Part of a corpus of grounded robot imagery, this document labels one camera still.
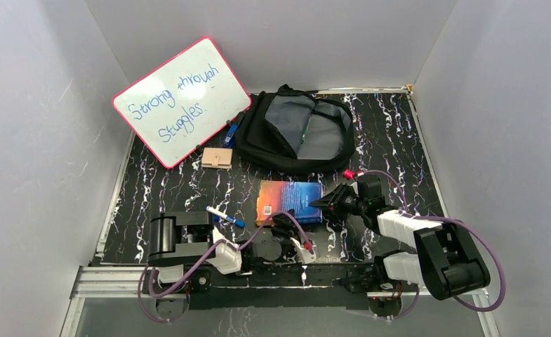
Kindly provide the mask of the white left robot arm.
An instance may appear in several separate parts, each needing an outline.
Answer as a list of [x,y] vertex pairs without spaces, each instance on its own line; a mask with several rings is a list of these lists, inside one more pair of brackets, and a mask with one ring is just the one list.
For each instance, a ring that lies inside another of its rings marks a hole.
[[317,258],[317,248],[293,211],[268,216],[246,240],[229,240],[209,211],[162,213],[151,219],[148,282],[179,292],[203,264],[222,275],[251,273],[263,265],[304,265]]

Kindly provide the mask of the green comic paperback book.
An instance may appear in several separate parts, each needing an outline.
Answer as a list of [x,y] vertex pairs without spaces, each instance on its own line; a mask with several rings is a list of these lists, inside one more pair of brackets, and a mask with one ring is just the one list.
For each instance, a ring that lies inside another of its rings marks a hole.
[[303,131],[303,134],[302,134],[302,138],[301,138],[301,144],[303,144],[307,138],[307,135],[309,133],[309,129],[310,129],[310,120],[312,118],[312,115],[310,114],[307,118],[307,121],[305,123],[305,128],[304,128],[304,131]]

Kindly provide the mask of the black student backpack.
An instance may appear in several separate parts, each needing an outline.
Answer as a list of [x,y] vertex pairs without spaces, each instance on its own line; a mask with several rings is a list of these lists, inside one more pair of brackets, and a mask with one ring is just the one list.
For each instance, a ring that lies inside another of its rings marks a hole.
[[[310,129],[301,144],[309,115]],[[238,155],[252,164],[291,175],[342,168],[355,153],[354,123],[347,105],[284,84],[261,92],[241,114],[235,133]]]

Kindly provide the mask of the blue orange paperback book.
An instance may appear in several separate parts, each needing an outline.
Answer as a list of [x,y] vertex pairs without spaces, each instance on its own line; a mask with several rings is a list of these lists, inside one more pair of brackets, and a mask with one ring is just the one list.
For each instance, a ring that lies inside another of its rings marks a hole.
[[310,204],[323,197],[321,183],[261,180],[256,225],[272,213],[287,211],[301,224],[320,223],[322,211]]

